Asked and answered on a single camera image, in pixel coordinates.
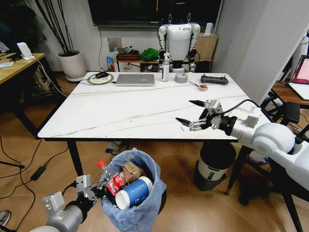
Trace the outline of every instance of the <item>marble table surface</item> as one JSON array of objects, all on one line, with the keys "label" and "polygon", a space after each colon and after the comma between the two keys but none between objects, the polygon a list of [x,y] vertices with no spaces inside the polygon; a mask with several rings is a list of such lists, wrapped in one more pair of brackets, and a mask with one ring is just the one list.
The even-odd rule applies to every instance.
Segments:
[{"label": "marble table surface", "polygon": [[[111,73],[114,80],[120,73]],[[95,72],[89,72],[85,79],[93,74]],[[188,73],[188,80],[200,84],[201,75],[202,73]],[[168,82],[161,81],[160,73],[154,73],[153,87],[118,87],[113,83],[94,86],[79,83],[38,136],[55,140],[61,138],[235,140],[234,137],[225,135],[223,131],[211,128],[189,131],[188,127],[175,119],[180,117],[190,121],[198,120],[203,108],[190,103],[189,100],[219,99],[225,111],[248,98],[228,74],[206,73],[206,75],[218,77],[225,75],[229,83],[225,86],[209,83],[208,90],[200,91],[189,82],[176,83],[174,73],[169,74]],[[255,106],[251,102],[245,102],[226,115],[245,119],[253,107]],[[268,119],[261,115],[256,126],[268,122]]]}]

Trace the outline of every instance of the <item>floor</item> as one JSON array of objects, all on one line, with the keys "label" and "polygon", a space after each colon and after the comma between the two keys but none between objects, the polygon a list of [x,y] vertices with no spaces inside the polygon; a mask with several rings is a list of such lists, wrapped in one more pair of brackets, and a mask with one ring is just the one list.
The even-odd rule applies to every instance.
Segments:
[{"label": "floor", "polygon": [[[75,87],[59,77],[65,94]],[[39,125],[53,105],[33,106],[26,109],[31,120]],[[18,119],[11,113],[0,114],[0,135],[3,148],[13,158],[28,165],[39,140],[32,138]],[[84,173],[91,174],[93,181],[99,180],[100,171],[96,163],[100,159],[110,161],[111,154],[105,154],[106,142],[78,142]],[[24,181],[28,181],[34,171],[44,164],[52,155],[64,151],[65,142],[42,141],[30,168],[23,172]],[[148,153],[161,166],[161,176],[167,184],[168,197],[165,208],[157,217],[154,232],[206,232],[206,231],[251,231],[251,232],[292,232],[295,231],[292,220],[281,195],[269,194],[268,197],[256,197],[248,206],[238,202],[240,183],[265,180],[252,168],[245,165],[238,181],[232,188],[230,196],[225,196],[228,178],[210,191],[199,191],[193,182],[195,161],[198,159],[202,143],[178,142],[134,142],[130,148],[136,147]],[[10,161],[0,152],[0,160]],[[1,166],[0,176],[18,173],[14,167]],[[19,232],[27,232],[46,223],[41,198],[56,190],[62,190],[75,178],[75,171],[69,152],[65,152],[48,164],[47,170],[28,186],[35,192],[36,201],[30,213],[23,221]],[[0,179],[0,197],[10,194],[21,181],[18,175]],[[68,203],[75,199],[75,189],[69,189],[65,195]],[[33,200],[32,194],[23,186],[6,199],[0,200],[0,210],[9,209],[12,218],[8,227],[15,229],[28,210]],[[309,231],[309,203],[294,197],[304,231]],[[88,213],[87,220],[79,227],[79,232],[118,231],[102,212],[100,202]]]}]

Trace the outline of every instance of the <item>blue and white cup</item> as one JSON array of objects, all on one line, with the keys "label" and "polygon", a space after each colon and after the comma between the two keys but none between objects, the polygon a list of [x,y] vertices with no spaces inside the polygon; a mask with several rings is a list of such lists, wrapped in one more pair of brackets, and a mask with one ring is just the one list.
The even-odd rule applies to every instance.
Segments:
[{"label": "blue and white cup", "polygon": [[116,204],[119,209],[133,207],[143,202],[153,188],[151,180],[141,176],[129,186],[116,194]]}]

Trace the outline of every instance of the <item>black screen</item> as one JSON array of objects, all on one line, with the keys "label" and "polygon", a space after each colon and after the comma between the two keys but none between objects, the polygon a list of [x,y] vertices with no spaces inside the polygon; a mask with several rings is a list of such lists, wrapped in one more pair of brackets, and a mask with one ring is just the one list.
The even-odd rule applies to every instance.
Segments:
[{"label": "black screen", "polygon": [[[95,26],[154,26],[168,22],[175,15],[179,0],[88,0]],[[183,0],[191,22],[201,26],[215,24],[221,0]]]}]

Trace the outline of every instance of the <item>white wall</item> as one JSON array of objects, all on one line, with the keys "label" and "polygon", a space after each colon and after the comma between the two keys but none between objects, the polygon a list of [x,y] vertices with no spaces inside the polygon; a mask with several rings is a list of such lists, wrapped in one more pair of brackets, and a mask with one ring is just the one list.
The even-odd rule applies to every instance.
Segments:
[{"label": "white wall", "polygon": [[260,103],[309,27],[308,0],[225,0],[214,72]]},{"label": "white wall", "polygon": [[[98,32],[98,27],[93,26],[88,1],[64,0],[62,2],[74,49],[83,53],[88,71],[98,71],[98,56],[101,44],[100,34]],[[61,47],[35,3],[32,8],[37,14],[40,30],[43,31],[46,37],[46,40],[39,45],[38,51],[46,54],[52,70],[61,71],[60,63],[56,57],[56,55],[62,51]],[[106,56],[115,57],[113,53],[109,52],[107,43],[108,37],[121,37],[123,47],[133,46],[135,49],[139,50],[140,53],[149,47],[159,49],[159,41],[156,32],[157,28],[100,27],[100,30],[103,43],[100,63],[101,67],[105,69],[107,68]]]}]

